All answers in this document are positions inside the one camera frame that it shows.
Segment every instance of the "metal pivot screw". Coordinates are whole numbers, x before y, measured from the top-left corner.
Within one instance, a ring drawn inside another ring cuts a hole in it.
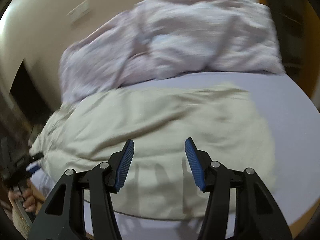
[[[100,168],[105,169],[109,167],[109,163],[100,163],[99,165]]]
[[[220,163],[219,162],[216,162],[216,161],[213,161],[213,162],[211,162],[211,167],[213,167],[213,168],[218,168],[218,167],[220,167]]]
[[[254,174],[254,169],[253,168],[246,168],[245,171],[248,173],[248,174]]]
[[[68,170],[66,170],[66,175],[67,176],[70,176],[70,175],[72,175],[73,174],[73,169],[68,169]]]

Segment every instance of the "light switch plate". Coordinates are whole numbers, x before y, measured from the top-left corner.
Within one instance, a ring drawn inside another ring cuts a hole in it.
[[[71,20],[71,24],[73,24],[76,20],[80,19],[82,16],[86,15],[90,12],[89,0],[85,0],[80,3],[76,8],[74,8],[71,12],[68,13],[68,16]]]

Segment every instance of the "pink duvet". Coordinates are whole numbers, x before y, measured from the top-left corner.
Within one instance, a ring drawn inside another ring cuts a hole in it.
[[[66,49],[62,101],[205,67],[283,72],[269,8],[249,0],[144,0]]]

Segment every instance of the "human hand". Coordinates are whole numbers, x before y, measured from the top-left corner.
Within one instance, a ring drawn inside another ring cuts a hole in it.
[[[36,200],[33,196],[33,191],[31,188],[27,188],[23,193],[22,196],[26,200],[23,203],[23,207],[26,210],[26,212],[35,212],[36,211]],[[13,192],[9,191],[8,194],[9,200],[13,203],[16,199],[21,197],[20,192]]]

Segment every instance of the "mattress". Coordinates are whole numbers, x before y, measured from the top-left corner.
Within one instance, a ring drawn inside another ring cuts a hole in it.
[[[251,92],[275,140],[276,190],[273,196],[288,224],[295,222],[320,196],[320,115],[310,99],[287,75],[269,73],[192,73],[130,86],[207,88],[232,82]],[[90,204],[84,203],[85,225],[92,234]],[[156,221],[116,214],[123,239],[197,239],[200,219]],[[230,214],[227,237],[235,215]]]

